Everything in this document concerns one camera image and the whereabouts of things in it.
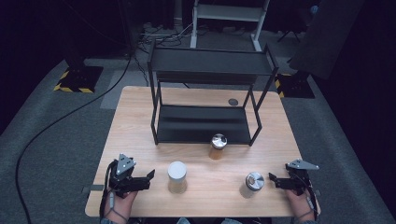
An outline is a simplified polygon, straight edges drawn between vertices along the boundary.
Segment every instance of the dark background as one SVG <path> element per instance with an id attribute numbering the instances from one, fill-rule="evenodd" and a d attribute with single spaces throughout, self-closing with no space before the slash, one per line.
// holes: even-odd
<path id="1" fill-rule="evenodd" d="M 125 41 L 119 9 L 113 1 L 68 2 L 98 30 L 117 41 Z M 81 57 L 117 54 L 124 48 L 103 38 L 73 11 L 63 8 L 63 16 Z M 0 10 L 2 133 L 35 86 L 63 56 L 54 32 L 34 1 L 1 1 Z M 362 166 L 394 217 L 396 197 L 391 190 L 395 182 L 392 173 L 396 168 L 393 162 L 396 159 L 395 10 L 395 1 L 365 1 L 330 79 L 315 78 Z M 138 11 L 137 19 L 149 13 Z M 264 29 L 266 26 L 269 30 L 281 30 L 276 27 L 271 14 L 267 16 Z"/>

